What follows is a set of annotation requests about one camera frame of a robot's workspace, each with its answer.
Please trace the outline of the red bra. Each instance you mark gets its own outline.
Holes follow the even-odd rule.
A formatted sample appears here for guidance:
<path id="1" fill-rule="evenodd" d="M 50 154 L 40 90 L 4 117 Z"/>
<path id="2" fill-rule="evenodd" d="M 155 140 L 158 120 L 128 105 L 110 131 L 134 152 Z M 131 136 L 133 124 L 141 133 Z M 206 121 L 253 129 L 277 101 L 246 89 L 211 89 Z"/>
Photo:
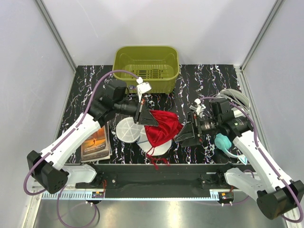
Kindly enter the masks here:
<path id="1" fill-rule="evenodd" d="M 172 140 L 181 131 L 183 125 L 179 122 L 179 117 L 175 113 L 160 110 L 151 110 L 150 112 L 158 126 L 144 126 L 148 142 L 151 145 L 146 153 L 146 158 L 158 170 L 157 161 L 162 161 L 167 165 L 169 165 L 169 162 L 165 158 L 154 158 L 156 147 Z"/>

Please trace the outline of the white mesh laundry bag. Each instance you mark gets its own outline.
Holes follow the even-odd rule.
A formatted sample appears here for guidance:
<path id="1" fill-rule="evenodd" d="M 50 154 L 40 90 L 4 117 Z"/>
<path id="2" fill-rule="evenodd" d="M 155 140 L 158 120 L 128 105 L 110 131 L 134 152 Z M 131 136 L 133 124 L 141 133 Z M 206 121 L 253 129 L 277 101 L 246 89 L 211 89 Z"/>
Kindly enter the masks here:
<path id="1" fill-rule="evenodd" d="M 124 118 L 117 124 L 116 136 L 122 142 L 136 143 L 145 153 L 151 156 L 164 155 L 172 144 L 172 140 L 169 140 L 153 148 L 148 141 L 144 126 L 134 123 L 132 117 Z"/>

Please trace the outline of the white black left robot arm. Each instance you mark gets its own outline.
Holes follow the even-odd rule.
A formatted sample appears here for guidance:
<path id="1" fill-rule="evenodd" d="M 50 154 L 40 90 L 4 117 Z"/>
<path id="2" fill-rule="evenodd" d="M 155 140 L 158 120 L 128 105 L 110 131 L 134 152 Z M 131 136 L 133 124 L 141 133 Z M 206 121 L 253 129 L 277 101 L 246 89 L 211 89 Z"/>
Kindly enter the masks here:
<path id="1" fill-rule="evenodd" d="M 137 79 L 137 98 L 128 100 L 128 87 L 124 81 L 113 80 L 101 90 L 96 87 L 84 113 L 56 141 L 40 152 L 31 151 L 27 155 L 29 172 L 23 188 L 27 189 L 29 177 L 34 178 L 45 191 L 54 194 L 66 185 L 87 183 L 92 188 L 98 188 L 103 177 L 93 165 L 65 165 L 68 158 L 93 133 L 101 129 L 116 114 L 131 116 L 140 125 L 158 126 L 158 122 L 150 112 L 144 93 L 151 90 L 148 82 Z"/>

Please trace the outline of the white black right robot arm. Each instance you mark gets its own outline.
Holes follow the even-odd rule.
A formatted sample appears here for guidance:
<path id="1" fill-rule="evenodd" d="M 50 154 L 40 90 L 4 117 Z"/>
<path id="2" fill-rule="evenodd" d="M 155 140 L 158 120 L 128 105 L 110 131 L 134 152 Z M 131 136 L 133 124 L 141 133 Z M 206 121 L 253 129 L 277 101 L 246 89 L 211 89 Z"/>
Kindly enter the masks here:
<path id="1" fill-rule="evenodd" d="M 199 145 L 206 134 L 216 137 L 224 136 L 225 144 L 233 143 L 249 160 L 259 176 L 259 180 L 245 174 L 233 165 L 217 174 L 216 184 L 220 188 L 234 186 L 254 199 L 265 217 L 275 219 L 298 208 L 299 218 L 287 221 L 300 223 L 304 219 L 301 200 L 304 196 L 304 184 L 295 181 L 286 174 L 270 156 L 257 136 L 257 127 L 253 120 L 242 113 L 236 116 L 232 108 L 235 106 L 225 98 L 209 97 L 213 116 L 202 119 L 197 106 L 192 107 L 188 119 L 175 141 L 182 147 Z"/>

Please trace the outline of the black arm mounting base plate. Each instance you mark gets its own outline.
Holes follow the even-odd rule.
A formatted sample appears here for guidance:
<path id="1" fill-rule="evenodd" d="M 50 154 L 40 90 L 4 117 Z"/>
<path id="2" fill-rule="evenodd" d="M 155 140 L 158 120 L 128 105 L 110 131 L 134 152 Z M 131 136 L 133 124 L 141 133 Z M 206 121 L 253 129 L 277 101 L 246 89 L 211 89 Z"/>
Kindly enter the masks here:
<path id="1" fill-rule="evenodd" d="M 95 183 L 76 184 L 77 189 L 100 190 L 106 200 L 216 201 L 227 187 L 212 182 L 211 176 L 224 164 L 99 164 Z"/>

